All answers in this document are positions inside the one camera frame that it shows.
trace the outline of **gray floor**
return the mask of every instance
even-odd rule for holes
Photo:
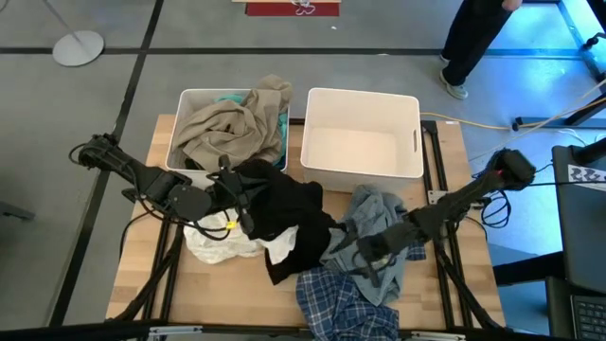
[[[98,31],[111,47],[134,47],[143,40],[154,2],[52,3],[76,29]],[[377,6],[349,0],[339,18],[249,18],[242,5],[227,0],[171,0],[165,2],[152,46],[440,48],[459,4],[383,0]],[[63,34],[40,1],[13,0],[0,12],[0,47],[52,46]],[[492,48],[576,46],[555,6],[525,5]],[[95,177],[94,171],[69,163],[66,154],[91,134],[111,131],[134,60],[135,56],[102,56],[90,65],[68,69],[47,55],[0,55],[0,200],[38,215],[31,223],[0,218],[2,330],[46,322]],[[421,111],[493,125],[509,125],[517,116],[555,115],[595,85],[583,62],[575,59],[485,58],[468,80],[470,98],[459,101],[442,90],[437,80],[440,67],[435,56],[148,56],[121,145],[144,159],[157,115],[174,113],[183,90],[245,88],[269,73],[293,83],[293,117],[305,116],[311,88],[335,87],[411,95],[419,99]],[[579,132],[587,141],[599,133]],[[510,136],[464,128],[470,157]],[[542,167],[550,162],[551,146],[577,143],[569,135],[542,131],[510,147]],[[472,168],[479,170],[486,160],[474,160]],[[551,179],[546,170],[538,180]],[[132,205],[119,193],[126,187],[113,176],[106,189],[67,323],[104,317],[119,234],[131,215]],[[489,230],[494,263],[561,249],[554,189],[532,188],[511,194],[510,200],[513,214],[508,227]],[[510,326],[546,333],[541,283],[502,288],[500,294]]]

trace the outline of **sneaker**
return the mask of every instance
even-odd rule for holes
[[[444,58],[444,56],[442,56],[441,53],[438,56],[439,56],[439,59],[446,65],[448,65],[448,63],[451,62],[451,60],[447,60],[446,58]]]
[[[446,85],[446,91],[455,99],[466,99],[469,93],[463,85],[450,85],[444,78],[443,70],[439,72],[439,79]]]

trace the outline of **empty white bin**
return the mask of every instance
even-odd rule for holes
[[[301,150],[305,180],[327,190],[372,184],[401,193],[423,175],[421,138],[414,97],[313,88]]]
[[[242,97],[246,97],[249,92],[250,89],[187,89],[182,92],[181,97],[179,98],[179,106],[177,108],[175,124],[172,128],[172,134],[170,135],[169,153],[167,155],[166,162],[167,169],[170,171],[178,171],[189,177],[192,180],[193,186],[198,188],[207,188],[208,186],[212,185],[213,182],[206,178],[208,175],[207,171],[186,169],[185,160],[187,159],[187,156],[180,149],[175,151],[172,150],[174,134],[177,131],[177,127],[179,127],[180,122],[183,122],[185,117],[189,117],[198,110],[213,104],[215,99],[227,95],[240,95]],[[290,118],[290,112],[291,108],[289,107],[287,111],[288,118]],[[288,131],[289,130],[287,129],[286,162],[282,171],[286,171],[288,164]]]

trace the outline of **keyboard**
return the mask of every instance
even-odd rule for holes
[[[572,296],[578,340],[606,341],[606,297]]]

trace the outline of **white cloth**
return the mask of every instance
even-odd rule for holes
[[[271,242],[258,240],[269,251],[269,260],[273,265],[282,263],[288,257],[288,254],[293,251],[298,229],[299,226],[289,227]]]
[[[238,219],[238,213],[236,213],[235,209],[230,208],[226,212],[230,221],[235,222]],[[225,217],[225,213],[219,212],[203,217],[198,223],[201,227],[222,228],[227,225],[227,217]],[[189,251],[191,251],[198,260],[208,264],[216,264],[236,256],[254,257],[260,255],[263,251],[263,247],[258,242],[250,241],[248,236],[242,232],[240,223],[238,223],[236,228],[229,232],[229,237],[224,241],[210,240],[193,227],[186,226],[183,233],[186,237],[186,244]],[[225,231],[207,233],[214,237],[222,237],[225,235]]]

